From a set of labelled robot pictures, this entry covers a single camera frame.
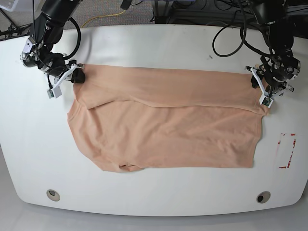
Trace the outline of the black robot arm image left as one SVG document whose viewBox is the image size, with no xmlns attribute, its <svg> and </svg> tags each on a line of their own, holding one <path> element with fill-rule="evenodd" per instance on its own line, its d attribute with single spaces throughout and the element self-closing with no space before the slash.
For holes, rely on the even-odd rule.
<svg viewBox="0 0 308 231">
<path fill-rule="evenodd" d="M 29 38 L 26 41 L 21 60 L 26 67 L 37 67 L 40 71 L 55 78 L 61 78 L 73 65 L 76 69 L 69 74 L 66 80 L 82 84 L 85 82 L 85 74 L 82 65 L 71 60 L 77 53 L 81 44 L 81 30 L 72 15 L 80 5 L 80 0 L 47 0 L 42 6 L 41 13 L 33 18 L 30 27 Z M 53 46 L 58 43 L 63 35 L 65 24 L 70 21 L 77 30 L 77 43 L 74 50 L 67 56 L 61 53 L 53 53 Z"/>
</svg>

